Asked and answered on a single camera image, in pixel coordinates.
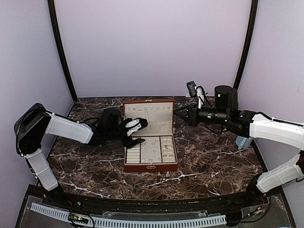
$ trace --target box clasp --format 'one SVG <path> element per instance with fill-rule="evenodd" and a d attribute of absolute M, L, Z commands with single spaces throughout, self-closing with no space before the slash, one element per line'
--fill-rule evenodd
<path fill-rule="evenodd" d="M 149 166 L 147 166 L 147 169 L 148 170 L 154 170 L 154 169 L 156 169 L 156 166 L 155 165 L 149 165 Z"/>

